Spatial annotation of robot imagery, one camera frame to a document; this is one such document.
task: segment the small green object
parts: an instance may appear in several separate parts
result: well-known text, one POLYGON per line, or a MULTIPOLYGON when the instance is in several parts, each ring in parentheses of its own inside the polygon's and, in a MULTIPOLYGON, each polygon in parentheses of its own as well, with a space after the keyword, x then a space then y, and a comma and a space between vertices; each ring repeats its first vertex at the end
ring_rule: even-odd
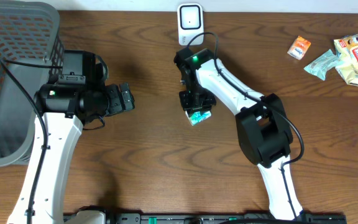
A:
POLYGON ((157 224, 157 218, 150 217, 149 218, 149 224, 157 224))
POLYGON ((211 116, 211 112, 210 111, 204 111, 204 112, 195 112, 193 113, 193 115, 191 115, 191 117, 187 116, 191 125, 196 125, 202 121, 204 121, 205 119, 209 118, 211 116))

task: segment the gray plastic basket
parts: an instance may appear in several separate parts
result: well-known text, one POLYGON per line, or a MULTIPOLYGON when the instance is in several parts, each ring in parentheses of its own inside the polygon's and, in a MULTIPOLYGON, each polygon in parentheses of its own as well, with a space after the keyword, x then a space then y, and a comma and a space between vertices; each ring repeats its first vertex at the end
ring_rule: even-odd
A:
MULTIPOLYGON (((0 60, 62 65, 64 46, 58 36, 60 17, 41 2, 0 1, 0 60)), ((31 96, 62 71, 9 64, 31 96)), ((34 138, 35 113, 0 65, 0 166, 26 164, 34 138)))

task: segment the snack bag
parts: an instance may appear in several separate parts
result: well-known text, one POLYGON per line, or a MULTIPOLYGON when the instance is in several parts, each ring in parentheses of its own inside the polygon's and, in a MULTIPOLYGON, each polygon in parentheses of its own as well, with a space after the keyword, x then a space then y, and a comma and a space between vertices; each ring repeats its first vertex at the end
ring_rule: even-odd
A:
POLYGON ((358 35, 334 40, 337 56, 343 62, 335 69, 347 84, 358 86, 358 35))
POLYGON ((292 43, 287 53, 292 57, 301 60, 303 56, 305 56, 305 53, 309 49, 310 45, 311 43, 308 40, 298 36, 298 38, 296 38, 296 40, 292 43))

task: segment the small orange package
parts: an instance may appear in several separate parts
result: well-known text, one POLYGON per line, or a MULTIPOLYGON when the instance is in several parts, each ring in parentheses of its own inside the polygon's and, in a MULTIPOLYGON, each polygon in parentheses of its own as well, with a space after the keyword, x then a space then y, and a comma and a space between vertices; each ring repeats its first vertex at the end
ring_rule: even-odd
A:
POLYGON ((293 42, 287 53, 292 57, 301 60, 303 56, 305 56, 305 53, 309 49, 310 45, 311 42, 301 36, 298 36, 298 38, 296 38, 296 40, 293 42))

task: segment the wooden table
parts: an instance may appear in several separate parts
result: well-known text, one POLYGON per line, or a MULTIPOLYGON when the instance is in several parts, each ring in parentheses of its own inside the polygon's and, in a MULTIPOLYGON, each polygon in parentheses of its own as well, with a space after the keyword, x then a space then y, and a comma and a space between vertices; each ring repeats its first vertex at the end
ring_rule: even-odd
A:
MULTIPOLYGON (((108 83, 128 82, 136 109, 84 132, 70 167, 65 212, 104 205, 145 213, 244 213, 268 210, 258 168, 241 152, 233 115, 219 101, 212 117, 191 126, 180 106, 178 45, 173 12, 60 12, 67 49, 100 54, 108 83)), ((325 82, 303 67, 333 39, 358 34, 358 15, 204 14, 218 33, 219 58, 246 85, 275 93, 301 131, 306 152, 291 165, 296 194, 312 212, 343 212, 358 223, 358 87, 332 69, 325 82), (311 41, 304 59, 287 50, 301 35, 311 41)), ((206 37, 203 47, 213 48, 206 37)), ((299 153, 298 141, 291 145, 299 153)), ((25 166, 0 168, 0 223, 12 212, 25 166)))

